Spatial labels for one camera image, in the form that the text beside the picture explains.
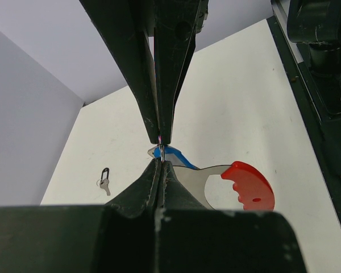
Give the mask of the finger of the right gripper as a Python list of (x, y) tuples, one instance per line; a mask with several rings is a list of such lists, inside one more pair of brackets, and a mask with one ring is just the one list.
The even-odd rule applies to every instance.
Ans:
[(156, 106), (161, 143), (172, 139), (174, 111), (208, 1), (154, 1)]
[(149, 141), (158, 143), (155, 71), (147, 20), (150, 1), (81, 1), (138, 104)]

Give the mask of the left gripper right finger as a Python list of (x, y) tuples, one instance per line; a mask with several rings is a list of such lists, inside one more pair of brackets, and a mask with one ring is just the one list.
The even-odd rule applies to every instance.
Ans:
[[(242, 210), (211, 207), (205, 184), (212, 175), (232, 182)], [(274, 211), (273, 190), (253, 166), (171, 166), (165, 182), (156, 212), (157, 272), (306, 271), (292, 227)]]

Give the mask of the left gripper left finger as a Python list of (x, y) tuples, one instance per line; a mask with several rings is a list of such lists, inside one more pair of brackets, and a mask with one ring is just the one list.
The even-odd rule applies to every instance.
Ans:
[(162, 173), (152, 160), (104, 205), (0, 208), (0, 272), (151, 272)]

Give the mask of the red keyring with keys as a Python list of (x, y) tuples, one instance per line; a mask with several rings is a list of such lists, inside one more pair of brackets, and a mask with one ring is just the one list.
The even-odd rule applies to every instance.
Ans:
[(173, 166), (177, 180), (208, 209), (238, 206), (273, 210), (275, 195), (264, 175), (240, 161), (206, 168)]

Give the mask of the key with blue tag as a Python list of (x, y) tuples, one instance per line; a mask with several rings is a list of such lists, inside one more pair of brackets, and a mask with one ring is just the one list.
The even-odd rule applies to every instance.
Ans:
[(193, 165), (182, 152), (171, 146), (155, 146), (147, 151), (147, 154), (153, 158), (157, 158), (163, 161), (169, 161), (173, 166), (181, 166), (190, 169), (198, 169)]

